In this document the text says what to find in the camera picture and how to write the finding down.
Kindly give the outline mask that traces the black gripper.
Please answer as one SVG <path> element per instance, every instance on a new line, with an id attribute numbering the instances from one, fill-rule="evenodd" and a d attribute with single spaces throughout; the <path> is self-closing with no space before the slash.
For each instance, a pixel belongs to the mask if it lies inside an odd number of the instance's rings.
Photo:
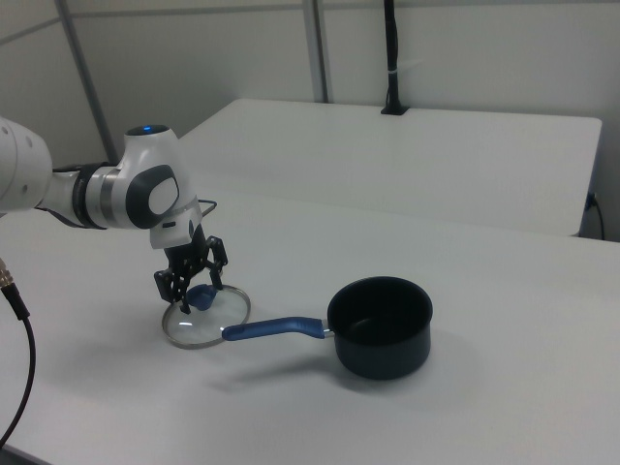
<path id="1" fill-rule="evenodd" d="M 169 266 L 154 273 L 161 299 L 176 304 L 184 314 L 191 313 L 186 296 L 191 276 L 206 268 L 208 251 L 212 254 L 212 259 L 207 261 L 212 285 L 217 291 L 222 291 L 224 285 L 221 275 L 223 268 L 228 264 L 224 242 L 213 235 L 206 239 L 202 226 L 196 228 L 189 243 L 165 248 Z"/>

